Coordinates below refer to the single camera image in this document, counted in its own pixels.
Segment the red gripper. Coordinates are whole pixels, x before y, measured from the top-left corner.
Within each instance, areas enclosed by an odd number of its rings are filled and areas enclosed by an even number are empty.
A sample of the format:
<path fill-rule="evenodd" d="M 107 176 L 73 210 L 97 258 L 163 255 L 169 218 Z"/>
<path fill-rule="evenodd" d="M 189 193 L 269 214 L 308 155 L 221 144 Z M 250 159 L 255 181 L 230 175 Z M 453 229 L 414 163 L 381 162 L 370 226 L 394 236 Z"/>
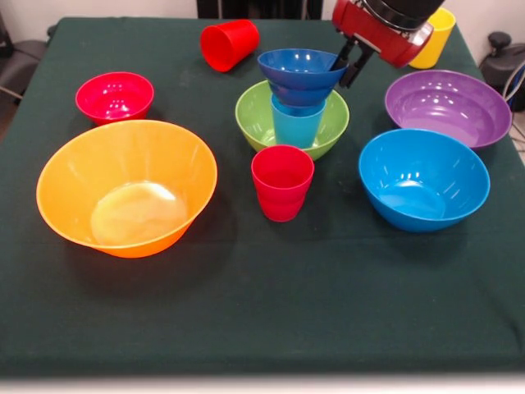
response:
<path fill-rule="evenodd" d="M 411 62 L 431 37 L 433 13 L 433 1 L 336 1 L 331 21 L 346 42 L 330 70 L 346 68 L 340 87 L 349 88 L 374 53 L 395 67 Z M 355 47 L 361 54 L 351 61 Z"/>

